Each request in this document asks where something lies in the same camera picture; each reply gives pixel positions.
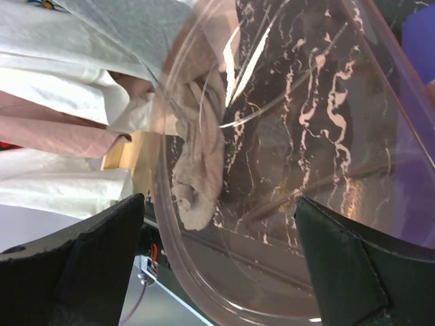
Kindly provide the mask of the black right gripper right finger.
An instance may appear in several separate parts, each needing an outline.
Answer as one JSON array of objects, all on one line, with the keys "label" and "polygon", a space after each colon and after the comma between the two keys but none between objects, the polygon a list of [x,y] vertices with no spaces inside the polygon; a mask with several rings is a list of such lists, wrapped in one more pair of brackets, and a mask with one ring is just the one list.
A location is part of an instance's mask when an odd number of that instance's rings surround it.
[{"label": "black right gripper right finger", "polygon": [[307,197],[295,220],[324,325],[434,324],[434,250]]}]

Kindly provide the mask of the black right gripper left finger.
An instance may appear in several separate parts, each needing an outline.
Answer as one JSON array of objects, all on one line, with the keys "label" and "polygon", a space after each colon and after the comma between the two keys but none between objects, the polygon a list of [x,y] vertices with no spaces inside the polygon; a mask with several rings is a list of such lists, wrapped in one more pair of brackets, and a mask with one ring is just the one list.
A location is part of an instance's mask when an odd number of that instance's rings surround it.
[{"label": "black right gripper left finger", "polygon": [[144,211],[135,194],[1,252],[1,324],[117,325]]}]

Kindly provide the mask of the pink t shirt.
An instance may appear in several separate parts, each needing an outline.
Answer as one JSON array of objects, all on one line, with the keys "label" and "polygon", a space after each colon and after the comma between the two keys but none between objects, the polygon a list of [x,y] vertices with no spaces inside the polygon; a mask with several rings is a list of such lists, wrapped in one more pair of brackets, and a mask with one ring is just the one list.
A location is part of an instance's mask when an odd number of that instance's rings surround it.
[{"label": "pink t shirt", "polygon": [[1,150],[18,147],[81,158],[101,158],[118,143],[132,140],[135,127],[107,126],[61,113],[1,92]]}]

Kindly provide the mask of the white t shirt blue graphic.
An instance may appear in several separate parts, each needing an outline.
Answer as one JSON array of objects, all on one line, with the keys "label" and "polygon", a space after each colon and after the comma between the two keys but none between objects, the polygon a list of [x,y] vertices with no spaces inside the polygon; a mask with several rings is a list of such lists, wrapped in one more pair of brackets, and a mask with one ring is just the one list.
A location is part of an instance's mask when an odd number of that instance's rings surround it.
[{"label": "white t shirt blue graphic", "polygon": [[118,132],[174,135],[145,89],[190,15],[180,1],[2,1],[1,90]]}]

